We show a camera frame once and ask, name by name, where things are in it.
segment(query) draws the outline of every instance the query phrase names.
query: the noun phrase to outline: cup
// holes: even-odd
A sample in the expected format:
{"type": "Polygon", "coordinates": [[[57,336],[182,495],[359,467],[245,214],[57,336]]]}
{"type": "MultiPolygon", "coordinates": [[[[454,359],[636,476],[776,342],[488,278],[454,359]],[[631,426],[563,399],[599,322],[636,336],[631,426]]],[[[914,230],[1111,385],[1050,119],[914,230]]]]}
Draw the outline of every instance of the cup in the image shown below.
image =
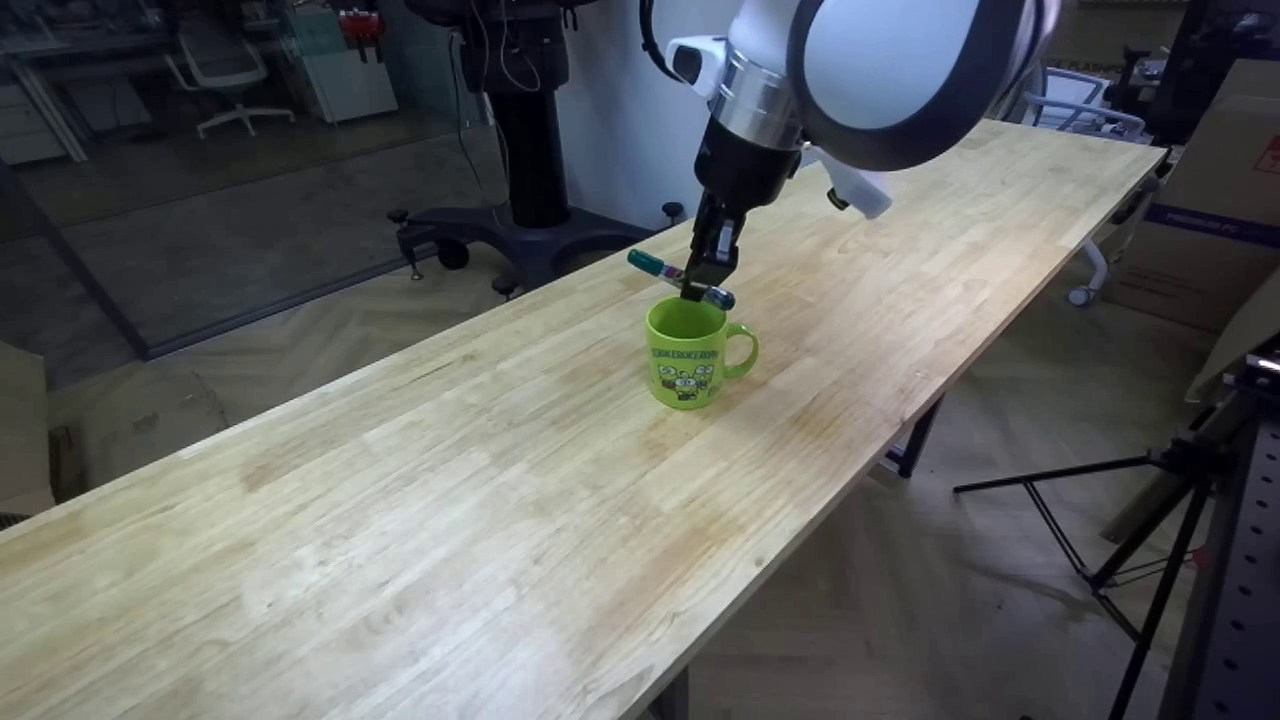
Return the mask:
{"type": "Polygon", "coordinates": [[[754,354],[759,340],[724,309],[671,295],[647,310],[647,390],[677,410],[704,407],[724,379],[746,377],[754,354]],[[746,340],[734,363],[724,359],[730,340],[746,340]]]}

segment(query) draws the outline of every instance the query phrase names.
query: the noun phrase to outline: mug handle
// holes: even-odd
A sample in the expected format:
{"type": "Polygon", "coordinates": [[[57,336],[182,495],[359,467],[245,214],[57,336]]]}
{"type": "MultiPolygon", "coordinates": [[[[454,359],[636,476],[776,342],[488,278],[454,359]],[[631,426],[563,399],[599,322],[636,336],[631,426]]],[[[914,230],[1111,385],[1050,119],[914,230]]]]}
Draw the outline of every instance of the mug handle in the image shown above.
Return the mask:
{"type": "Polygon", "coordinates": [[[740,359],[740,363],[724,363],[724,359],[720,359],[724,379],[746,377],[746,371],[754,368],[754,359],[759,359],[759,336],[746,330],[746,327],[740,327],[740,322],[728,322],[728,327],[724,327],[724,342],[734,340],[734,336],[745,336],[745,340],[752,342],[752,351],[746,351],[746,359],[740,359]]]}

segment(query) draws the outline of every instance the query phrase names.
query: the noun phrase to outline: chair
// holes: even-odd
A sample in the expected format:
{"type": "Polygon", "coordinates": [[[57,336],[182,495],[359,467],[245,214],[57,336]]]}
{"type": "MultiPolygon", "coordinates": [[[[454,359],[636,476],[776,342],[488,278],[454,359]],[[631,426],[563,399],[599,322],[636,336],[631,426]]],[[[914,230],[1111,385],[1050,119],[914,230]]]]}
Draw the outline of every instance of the chair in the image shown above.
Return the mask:
{"type": "MultiPolygon", "coordinates": [[[[1151,136],[1140,114],[1109,107],[1109,83],[1111,78],[1105,77],[1042,64],[1029,70],[1018,96],[1002,107],[1002,119],[1147,144],[1151,136]]],[[[1097,241],[1084,241],[1084,255],[1093,275],[1067,290],[1076,309],[1093,305],[1111,275],[1111,264],[1097,241]]]]}
{"type": "Polygon", "coordinates": [[[245,93],[268,78],[268,64],[236,29],[226,29],[212,11],[182,11],[174,20],[174,47],[182,54],[182,64],[169,54],[174,83],[182,93],[212,93],[230,102],[226,113],[195,125],[200,141],[220,125],[245,125],[249,136],[257,136],[252,119],[297,125],[290,107],[245,107],[245,93]]]}

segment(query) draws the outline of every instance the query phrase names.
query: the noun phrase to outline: green mug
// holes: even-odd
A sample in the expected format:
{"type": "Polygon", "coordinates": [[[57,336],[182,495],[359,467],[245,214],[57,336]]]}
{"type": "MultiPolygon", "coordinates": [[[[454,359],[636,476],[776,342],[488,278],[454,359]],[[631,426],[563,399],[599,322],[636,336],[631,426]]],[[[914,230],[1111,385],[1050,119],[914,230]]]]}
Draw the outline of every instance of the green mug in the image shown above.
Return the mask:
{"type": "Polygon", "coordinates": [[[754,354],[759,340],[746,327],[728,322],[724,309],[671,295],[647,310],[647,386],[669,407],[704,407],[724,379],[746,377],[754,354]],[[734,336],[746,340],[746,354],[724,363],[734,336]]]}

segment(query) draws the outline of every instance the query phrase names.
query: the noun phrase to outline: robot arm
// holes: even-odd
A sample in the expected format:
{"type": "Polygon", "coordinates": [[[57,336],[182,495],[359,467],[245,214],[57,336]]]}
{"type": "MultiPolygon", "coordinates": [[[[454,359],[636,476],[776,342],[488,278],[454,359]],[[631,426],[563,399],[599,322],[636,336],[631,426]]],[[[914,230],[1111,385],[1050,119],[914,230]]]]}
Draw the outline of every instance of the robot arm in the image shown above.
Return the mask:
{"type": "Polygon", "coordinates": [[[855,169],[912,169],[960,144],[1050,15],[1056,0],[745,0],[728,37],[677,40],[671,66],[713,107],[684,295],[730,275],[746,211],[778,194],[803,144],[834,205],[882,211],[855,169]]]}

